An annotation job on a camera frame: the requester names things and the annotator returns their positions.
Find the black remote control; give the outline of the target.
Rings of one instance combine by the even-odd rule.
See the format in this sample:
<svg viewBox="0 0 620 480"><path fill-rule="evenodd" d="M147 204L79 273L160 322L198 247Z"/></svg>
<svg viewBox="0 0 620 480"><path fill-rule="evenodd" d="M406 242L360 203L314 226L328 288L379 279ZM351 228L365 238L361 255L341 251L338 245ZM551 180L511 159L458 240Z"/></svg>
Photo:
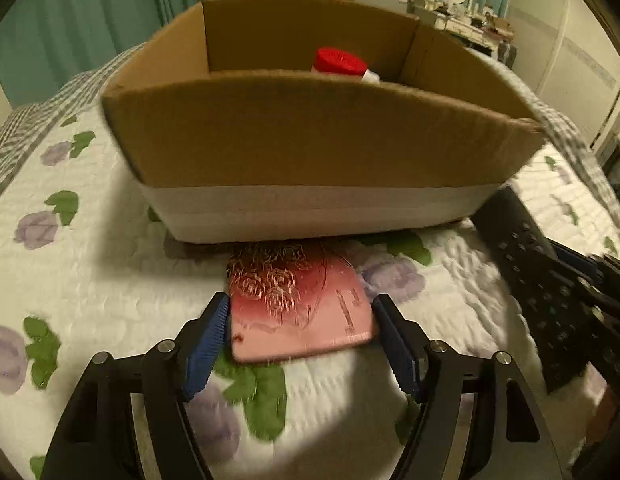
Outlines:
<svg viewBox="0 0 620 480"><path fill-rule="evenodd" d="M472 216L538 349L548 392L595 361L600 323L586 302L580 275L562 262L518 195L503 186Z"/></svg>

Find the pink floral card box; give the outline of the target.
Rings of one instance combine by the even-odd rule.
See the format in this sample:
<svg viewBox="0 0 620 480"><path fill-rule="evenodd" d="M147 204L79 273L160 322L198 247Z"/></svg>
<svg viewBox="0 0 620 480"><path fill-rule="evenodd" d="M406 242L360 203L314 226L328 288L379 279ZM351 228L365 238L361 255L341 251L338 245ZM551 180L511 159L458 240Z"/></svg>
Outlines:
<svg viewBox="0 0 620 480"><path fill-rule="evenodd" d="M357 272L323 240L240 246L229 259L227 281L237 362L306 358L366 344L376 335Z"/></svg>

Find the white floral quilt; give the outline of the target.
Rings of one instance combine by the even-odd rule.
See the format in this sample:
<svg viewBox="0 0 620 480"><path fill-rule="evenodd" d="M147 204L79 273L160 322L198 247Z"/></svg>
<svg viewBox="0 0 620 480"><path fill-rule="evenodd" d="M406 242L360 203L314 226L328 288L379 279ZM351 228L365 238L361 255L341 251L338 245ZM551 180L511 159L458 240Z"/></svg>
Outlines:
<svg viewBox="0 0 620 480"><path fill-rule="evenodd" d="M171 246L97 107L27 107L0 132L0 447L37 478L60 414L94 353L147 351L225 284L227 249ZM587 368L547 392L516 301L467 221L343 240L364 288L385 292L462 353L509 351L562 466L578 455L606 388ZM221 439L219 479L384 479L414 409L375 344L244 368L222 362L195 417Z"/></svg>

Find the white louvred wardrobe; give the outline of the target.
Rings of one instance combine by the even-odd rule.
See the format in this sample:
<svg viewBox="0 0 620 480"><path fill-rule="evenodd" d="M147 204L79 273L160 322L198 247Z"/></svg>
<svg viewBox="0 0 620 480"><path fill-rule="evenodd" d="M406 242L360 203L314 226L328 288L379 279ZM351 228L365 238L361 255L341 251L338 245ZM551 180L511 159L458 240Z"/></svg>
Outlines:
<svg viewBox="0 0 620 480"><path fill-rule="evenodd" d="M620 146L620 56L583 0L508 0L512 70L598 157Z"/></svg>

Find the white dressing table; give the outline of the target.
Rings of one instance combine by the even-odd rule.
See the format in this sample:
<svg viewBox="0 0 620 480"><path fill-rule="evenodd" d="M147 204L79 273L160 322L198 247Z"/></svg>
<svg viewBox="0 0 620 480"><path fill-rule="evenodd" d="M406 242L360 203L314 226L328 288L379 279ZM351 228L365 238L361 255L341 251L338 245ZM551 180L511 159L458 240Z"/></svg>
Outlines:
<svg viewBox="0 0 620 480"><path fill-rule="evenodd" d="M514 66L517 47L512 42L515 29L506 18L488 13L474 15L466 6L435 2L431 6L415 6L413 14L424 24L446 32L465 47L477 50L508 68Z"/></svg>

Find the grey checked bed sheet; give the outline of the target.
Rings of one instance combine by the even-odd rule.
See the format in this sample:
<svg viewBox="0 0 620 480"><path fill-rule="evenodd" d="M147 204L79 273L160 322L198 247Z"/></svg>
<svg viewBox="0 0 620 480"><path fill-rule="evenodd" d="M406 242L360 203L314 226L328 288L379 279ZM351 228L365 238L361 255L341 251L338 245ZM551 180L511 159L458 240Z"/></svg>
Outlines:
<svg viewBox="0 0 620 480"><path fill-rule="evenodd" d="M65 119L90 107L112 75L141 49L141 46L135 46L125 50L96 70L73 76L51 99L22 105L11 112L0 128L0 197L48 133ZM549 142L613 220L620 224L620 202L616 193L575 123L544 103L506 65L477 51L471 53L530 106L534 117L540 119Z"/></svg>

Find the brown cardboard box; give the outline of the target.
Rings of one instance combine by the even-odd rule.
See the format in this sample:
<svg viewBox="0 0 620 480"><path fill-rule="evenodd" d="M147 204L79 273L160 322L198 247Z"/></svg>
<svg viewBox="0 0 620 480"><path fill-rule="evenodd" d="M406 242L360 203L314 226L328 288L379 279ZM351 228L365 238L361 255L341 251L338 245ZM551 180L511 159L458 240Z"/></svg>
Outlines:
<svg viewBox="0 0 620 480"><path fill-rule="evenodd" d="M321 47L380 81L313 72ZM199 2L101 102L148 203L194 244L459 220L544 142L530 106L449 35L348 0Z"/></svg>

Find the red cap white bottle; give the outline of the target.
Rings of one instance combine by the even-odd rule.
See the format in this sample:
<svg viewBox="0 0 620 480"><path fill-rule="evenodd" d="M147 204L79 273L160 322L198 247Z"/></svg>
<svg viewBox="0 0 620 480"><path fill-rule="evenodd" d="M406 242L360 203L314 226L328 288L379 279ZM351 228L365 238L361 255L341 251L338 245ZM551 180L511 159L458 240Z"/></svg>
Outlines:
<svg viewBox="0 0 620 480"><path fill-rule="evenodd" d="M378 84L380 77L372 72L358 56L333 47L316 50L312 70L321 74L359 77L363 81Z"/></svg>

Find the teal curtain left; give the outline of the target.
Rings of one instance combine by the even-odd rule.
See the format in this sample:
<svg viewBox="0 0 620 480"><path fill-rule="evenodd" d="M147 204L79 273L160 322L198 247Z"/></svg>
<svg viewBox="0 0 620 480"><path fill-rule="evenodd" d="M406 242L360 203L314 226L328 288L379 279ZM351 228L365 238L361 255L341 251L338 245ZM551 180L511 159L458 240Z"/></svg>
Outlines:
<svg viewBox="0 0 620 480"><path fill-rule="evenodd" d="M15 0L0 19L0 84L11 107L147 40L200 0Z"/></svg>

